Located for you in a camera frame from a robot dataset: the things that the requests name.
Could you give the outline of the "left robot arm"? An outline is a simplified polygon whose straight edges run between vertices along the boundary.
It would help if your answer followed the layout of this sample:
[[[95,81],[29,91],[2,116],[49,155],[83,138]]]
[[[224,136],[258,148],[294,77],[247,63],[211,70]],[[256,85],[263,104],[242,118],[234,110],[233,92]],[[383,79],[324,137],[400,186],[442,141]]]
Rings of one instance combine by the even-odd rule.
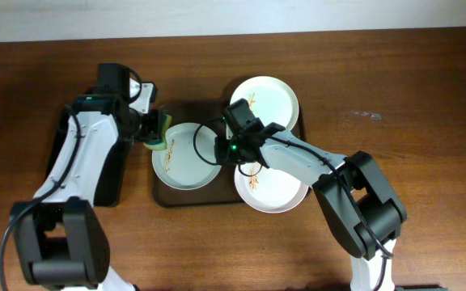
[[[116,205],[132,145],[167,147],[171,122],[151,110],[156,87],[129,67],[102,63],[96,85],[65,107],[63,143],[30,201],[14,203],[0,245],[0,285],[6,289],[4,256],[13,239],[25,281],[47,290],[135,290],[110,265],[107,237],[93,210]]]

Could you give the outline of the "white plate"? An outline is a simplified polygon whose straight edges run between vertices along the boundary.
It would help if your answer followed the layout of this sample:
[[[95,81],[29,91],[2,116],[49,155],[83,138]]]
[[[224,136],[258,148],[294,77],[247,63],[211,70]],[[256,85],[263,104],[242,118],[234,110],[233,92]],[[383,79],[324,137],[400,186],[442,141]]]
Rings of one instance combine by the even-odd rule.
[[[299,117],[299,102],[293,90],[282,80],[257,76],[242,82],[233,92],[230,104],[246,99],[255,117],[264,125],[276,123],[292,130]]]
[[[234,182],[241,199],[263,213],[289,211],[309,192],[309,187],[292,175],[265,168],[257,162],[237,166]]]

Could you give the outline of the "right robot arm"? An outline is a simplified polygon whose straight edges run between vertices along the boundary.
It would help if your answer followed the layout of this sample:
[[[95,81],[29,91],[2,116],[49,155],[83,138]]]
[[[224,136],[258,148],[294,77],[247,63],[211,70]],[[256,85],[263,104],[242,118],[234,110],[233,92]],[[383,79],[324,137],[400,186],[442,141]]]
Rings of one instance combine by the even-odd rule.
[[[393,290],[393,248],[407,219],[404,205],[366,152],[351,156],[321,150],[284,126],[263,124],[240,99],[225,107],[232,132],[217,141],[220,163],[258,162],[283,171],[313,190],[333,237],[351,259],[352,290]]]

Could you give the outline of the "green yellow sponge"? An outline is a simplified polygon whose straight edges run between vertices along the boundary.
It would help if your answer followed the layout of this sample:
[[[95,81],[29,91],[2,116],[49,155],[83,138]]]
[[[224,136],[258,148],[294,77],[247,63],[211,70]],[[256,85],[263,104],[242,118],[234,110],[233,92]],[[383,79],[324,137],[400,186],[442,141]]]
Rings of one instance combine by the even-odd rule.
[[[170,127],[172,117],[165,113],[155,113],[147,120],[147,138],[144,146],[149,150],[166,150],[166,132]]]

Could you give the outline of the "pale blue-white plate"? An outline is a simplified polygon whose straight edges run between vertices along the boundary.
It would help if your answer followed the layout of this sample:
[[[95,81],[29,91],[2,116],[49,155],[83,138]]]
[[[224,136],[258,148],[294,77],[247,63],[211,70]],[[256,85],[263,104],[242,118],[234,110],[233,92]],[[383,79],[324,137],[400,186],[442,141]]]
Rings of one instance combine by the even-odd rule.
[[[182,123],[166,132],[167,148],[152,152],[152,166],[158,178],[170,188],[194,190],[210,183],[221,171],[214,156],[217,134],[202,126],[197,133],[196,146],[199,154],[209,162],[203,162],[193,148],[193,136],[199,124]]]

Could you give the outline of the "white plate bottom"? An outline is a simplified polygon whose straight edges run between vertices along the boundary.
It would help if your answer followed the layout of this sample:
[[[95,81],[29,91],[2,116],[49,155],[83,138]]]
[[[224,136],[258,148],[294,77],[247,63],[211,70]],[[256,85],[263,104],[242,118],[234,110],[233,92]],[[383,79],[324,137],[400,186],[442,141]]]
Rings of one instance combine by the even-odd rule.
[[[289,211],[309,192],[309,187],[292,175],[265,168],[257,162],[237,166],[234,182],[241,199],[263,213]]]

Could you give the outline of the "white plate top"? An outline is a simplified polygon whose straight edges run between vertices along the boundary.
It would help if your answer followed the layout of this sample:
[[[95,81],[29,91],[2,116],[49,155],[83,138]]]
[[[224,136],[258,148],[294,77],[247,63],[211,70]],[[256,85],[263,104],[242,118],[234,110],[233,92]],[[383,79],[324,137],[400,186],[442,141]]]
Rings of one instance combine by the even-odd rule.
[[[255,117],[264,125],[276,123],[292,130],[299,117],[299,102],[293,90],[282,80],[257,76],[242,82],[233,92],[230,104],[246,99]]]

